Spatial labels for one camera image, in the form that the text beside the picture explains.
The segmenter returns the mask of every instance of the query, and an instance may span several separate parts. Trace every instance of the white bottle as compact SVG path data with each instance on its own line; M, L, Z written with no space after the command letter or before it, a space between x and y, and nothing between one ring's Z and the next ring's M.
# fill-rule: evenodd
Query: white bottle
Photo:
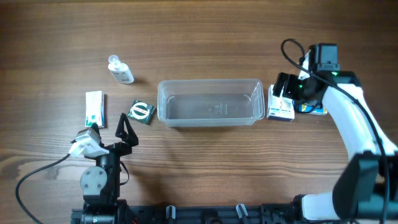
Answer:
M129 67L125 63L122 63L117 55L111 55L108 60L108 69L111 71L116 81L122 84L130 84L134 82L134 77L132 76Z

